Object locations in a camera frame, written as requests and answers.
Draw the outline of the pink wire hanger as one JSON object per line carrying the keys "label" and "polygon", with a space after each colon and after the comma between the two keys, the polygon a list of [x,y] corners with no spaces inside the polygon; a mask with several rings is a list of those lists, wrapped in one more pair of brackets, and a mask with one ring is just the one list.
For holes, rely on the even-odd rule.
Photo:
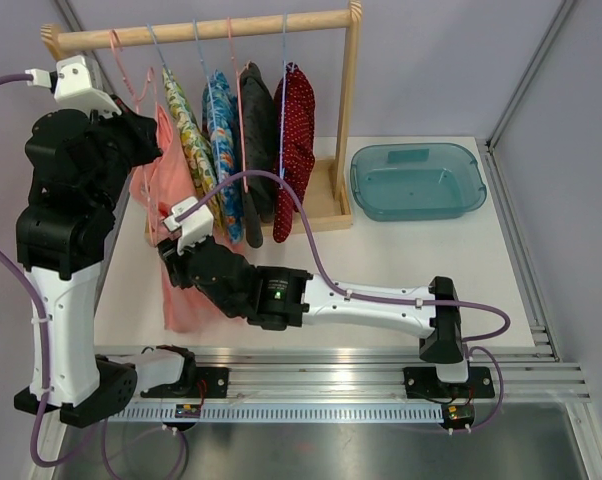
{"label": "pink wire hanger", "polygon": [[[137,114],[140,114],[142,102],[147,97],[147,94],[151,92],[155,105],[155,119],[158,119],[157,115],[159,107],[154,69],[150,67],[147,70],[142,90],[141,92],[138,92],[133,86],[130,75],[128,74],[121,59],[120,53],[123,51],[123,45],[117,31],[111,29],[108,35],[110,50],[121,74],[123,83],[129,93],[132,109]],[[146,235],[147,241],[151,246],[156,246],[159,242],[159,208],[156,199],[156,190],[152,186],[152,180],[162,156],[163,153],[160,153],[159,156],[150,163],[136,167],[133,171],[133,177],[130,186],[130,194],[145,209]]]}

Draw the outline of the pink pleated skirt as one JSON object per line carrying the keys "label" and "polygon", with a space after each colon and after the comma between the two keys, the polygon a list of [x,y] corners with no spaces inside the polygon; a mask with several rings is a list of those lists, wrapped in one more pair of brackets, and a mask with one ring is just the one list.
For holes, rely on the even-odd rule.
{"label": "pink pleated skirt", "polygon": [[[155,247],[169,237],[163,219],[171,208],[195,194],[187,161],[176,129],[162,106],[155,107],[157,142],[163,155],[134,169],[129,187],[131,197],[145,210],[145,239]],[[171,285],[166,267],[161,268],[164,326],[177,333],[193,333],[219,313],[196,288]]]}

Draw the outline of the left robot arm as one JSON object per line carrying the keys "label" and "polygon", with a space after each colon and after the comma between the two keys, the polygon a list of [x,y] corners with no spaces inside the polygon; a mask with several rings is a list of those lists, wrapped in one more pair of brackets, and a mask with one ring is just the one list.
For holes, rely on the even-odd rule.
{"label": "left robot arm", "polygon": [[84,428],[136,395],[203,397],[211,371],[181,347],[114,359],[94,351],[97,283],[115,208],[131,171],[161,155],[157,124],[121,107],[111,116],[61,109],[32,128],[28,204],[16,222],[17,259],[35,290],[35,365],[17,410],[58,411]]}

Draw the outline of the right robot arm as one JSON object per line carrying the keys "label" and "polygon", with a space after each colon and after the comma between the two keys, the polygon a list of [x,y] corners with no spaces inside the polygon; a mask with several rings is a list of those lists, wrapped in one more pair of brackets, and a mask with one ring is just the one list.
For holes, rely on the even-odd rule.
{"label": "right robot arm", "polygon": [[211,237],[184,247],[167,239],[157,250],[173,286],[195,288],[226,316],[263,330],[343,324],[417,338],[426,367],[409,378],[410,398],[443,403],[495,395],[489,371],[469,364],[460,305],[447,277],[426,287],[374,294],[305,270],[252,265]]}

